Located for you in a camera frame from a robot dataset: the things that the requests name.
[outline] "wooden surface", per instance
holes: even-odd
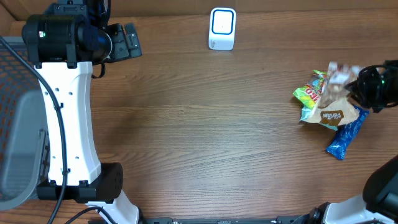
[[[12,22],[15,22],[15,19],[0,3],[0,35],[8,35]]]
[[[56,0],[0,0],[20,21],[42,14]],[[237,13],[398,8],[396,0],[113,0],[112,17],[209,15],[215,7]]]
[[[325,152],[335,132],[299,123],[302,105],[292,92],[331,60],[395,59],[398,10],[238,14],[232,52],[208,50],[208,20],[111,21],[136,23],[144,55],[109,64],[93,80],[94,139],[102,162],[122,163],[123,189],[146,216],[307,213],[360,194],[397,154],[397,108],[371,114],[338,161]],[[13,23],[11,34],[22,25]],[[0,222],[44,223],[53,206],[27,202],[0,213]],[[83,208],[65,202],[57,221]]]

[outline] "gray basket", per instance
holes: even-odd
[[[22,38],[5,39],[26,59]],[[0,45],[0,210],[37,198],[49,168],[47,130],[39,82]]]

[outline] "plastic bin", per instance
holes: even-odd
[[[6,37],[27,57],[21,37]],[[0,44],[0,210],[37,198],[47,177],[49,138],[39,81]]]

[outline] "white and blue object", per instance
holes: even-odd
[[[235,41],[236,12],[231,8],[217,7],[210,14],[209,48],[232,50]]]

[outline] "perforated basket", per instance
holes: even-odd
[[[20,37],[7,42],[24,59]],[[37,198],[49,166],[45,106],[36,77],[0,45],[0,210]]]

